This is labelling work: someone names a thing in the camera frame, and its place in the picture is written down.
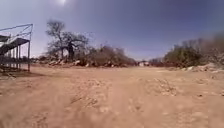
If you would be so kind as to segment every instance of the shrub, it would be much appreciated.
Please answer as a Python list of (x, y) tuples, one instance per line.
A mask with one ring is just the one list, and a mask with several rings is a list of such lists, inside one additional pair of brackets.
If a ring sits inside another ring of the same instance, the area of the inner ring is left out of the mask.
[(165, 57), (165, 64), (175, 67), (199, 65), (201, 54), (191, 46), (175, 46)]

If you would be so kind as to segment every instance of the bush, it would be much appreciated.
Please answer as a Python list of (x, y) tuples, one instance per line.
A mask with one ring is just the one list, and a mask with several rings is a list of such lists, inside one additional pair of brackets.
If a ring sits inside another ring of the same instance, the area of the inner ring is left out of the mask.
[(93, 66), (134, 66), (136, 61), (125, 55), (121, 48), (113, 48), (111, 46), (101, 46), (98, 49), (91, 48), (87, 55), (87, 60)]
[(189, 67), (199, 65), (201, 54), (191, 46), (175, 46), (165, 57), (165, 65), (174, 67)]

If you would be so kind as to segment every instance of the metal structure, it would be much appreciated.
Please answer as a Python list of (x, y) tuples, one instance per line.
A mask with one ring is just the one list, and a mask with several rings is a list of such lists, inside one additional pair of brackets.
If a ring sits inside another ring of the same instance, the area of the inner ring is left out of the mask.
[[(30, 43), (33, 24), (0, 29), (0, 71), (29, 71), (30, 72)], [(26, 45), (27, 55), (21, 57)]]

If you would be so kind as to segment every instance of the dirt track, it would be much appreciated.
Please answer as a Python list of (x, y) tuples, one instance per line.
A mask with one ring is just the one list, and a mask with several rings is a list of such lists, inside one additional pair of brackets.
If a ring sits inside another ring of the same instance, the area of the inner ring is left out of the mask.
[(224, 75), (32, 69), (0, 80), (0, 128), (224, 128)]

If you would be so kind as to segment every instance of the tree trunk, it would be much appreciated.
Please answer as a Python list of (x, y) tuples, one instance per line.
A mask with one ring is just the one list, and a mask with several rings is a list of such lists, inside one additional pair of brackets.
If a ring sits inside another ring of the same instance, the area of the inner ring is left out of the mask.
[(69, 58), (69, 60), (73, 60), (75, 52), (74, 52), (72, 43), (68, 44), (67, 50), (68, 50), (68, 58)]

